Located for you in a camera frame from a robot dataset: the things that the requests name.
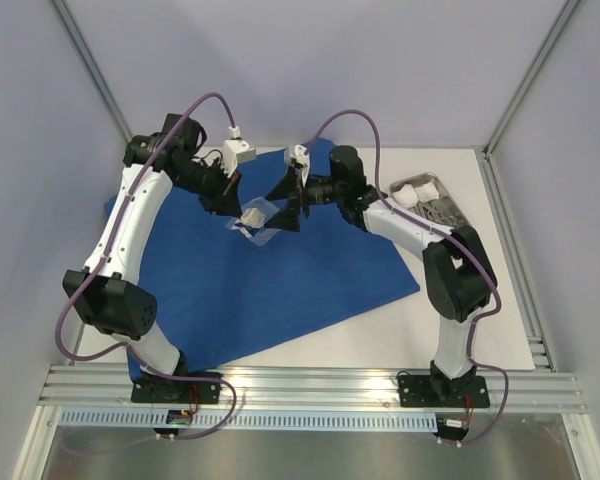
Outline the clear packet with gloves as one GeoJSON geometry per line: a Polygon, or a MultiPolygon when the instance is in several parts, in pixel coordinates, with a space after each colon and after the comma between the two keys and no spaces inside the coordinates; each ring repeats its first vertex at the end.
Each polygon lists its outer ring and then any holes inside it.
{"type": "Polygon", "coordinates": [[[255,246],[262,247],[273,239],[280,229],[265,224],[279,212],[279,208],[263,197],[256,197],[242,206],[242,216],[231,219],[226,228],[246,238],[255,246]]]}

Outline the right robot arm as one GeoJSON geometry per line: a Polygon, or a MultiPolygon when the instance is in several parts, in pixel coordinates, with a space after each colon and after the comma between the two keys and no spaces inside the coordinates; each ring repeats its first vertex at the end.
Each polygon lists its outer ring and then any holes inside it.
{"type": "Polygon", "coordinates": [[[266,198],[282,200],[285,205],[266,227],[297,232],[311,207],[334,204],[347,223],[391,241],[422,262],[426,294],[440,316],[430,390],[439,403],[455,404],[476,376],[468,349],[475,321],[497,290],[477,231],[469,225],[451,228],[408,213],[368,182],[352,146],[336,146],[330,151],[328,175],[310,173],[309,151],[303,145],[287,148],[284,162],[287,171],[266,198]]]}

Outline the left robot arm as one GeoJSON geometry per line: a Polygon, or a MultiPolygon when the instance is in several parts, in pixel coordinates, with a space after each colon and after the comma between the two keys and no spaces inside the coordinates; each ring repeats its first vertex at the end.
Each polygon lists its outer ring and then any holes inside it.
{"type": "Polygon", "coordinates": [[[67,271],[62,282],[81,321],[129,348],[156,391],[169,401],[187,394],[190,378],[184,354],[158,324],[156,297],[139,285],[145,247],[173,189],[196,195],[211,215],[241,216],[238,158],[252,152],[236,124],[229,126],[212,162],[196,156],[206,139],[199,122],[177,114],[166,116],[161,131],[133,137],[98,244],[83,267],[67,271]]]}

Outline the white gauze pad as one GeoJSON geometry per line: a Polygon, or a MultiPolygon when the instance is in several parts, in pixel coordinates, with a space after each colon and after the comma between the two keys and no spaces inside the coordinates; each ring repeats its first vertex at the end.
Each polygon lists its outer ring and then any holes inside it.
{"type": "Polygon", "coordinates": [[[398,190],[391,193],[394,201],[405,209],[411,209],[419,203],[418,194],[411,184],[403,184],[398,190]]]}
{"type": "Polygon", "coordinates": [[[420,185],[414,188],[418,201],[421,203],[428,203],[440,198],[439,190],[433,182],[420,185]]]}

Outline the stainless steel instrument tray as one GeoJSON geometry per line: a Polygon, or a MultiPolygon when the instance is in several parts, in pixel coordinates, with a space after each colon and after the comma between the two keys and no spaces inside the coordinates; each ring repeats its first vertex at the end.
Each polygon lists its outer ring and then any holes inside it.
{"type": "Polygon", "coordinates": [[[390,197],[402,208],[424,219],[458,228],[470,222],[444,184],[433,173],[423,173],[393,182],[390,197]]]}

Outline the blue surgical drape cloth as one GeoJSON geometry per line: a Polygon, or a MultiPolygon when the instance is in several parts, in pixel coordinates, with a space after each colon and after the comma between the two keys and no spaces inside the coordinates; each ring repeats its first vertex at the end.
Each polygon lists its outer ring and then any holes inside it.
{"type": "Polygon", "coordinates": [[[386,367],[388,307],[420,287],[394,245],[315,207],[299,232],[257,245],[173,189],[153,225],[139,284],[192,370],[232,361],[386,367]]]}

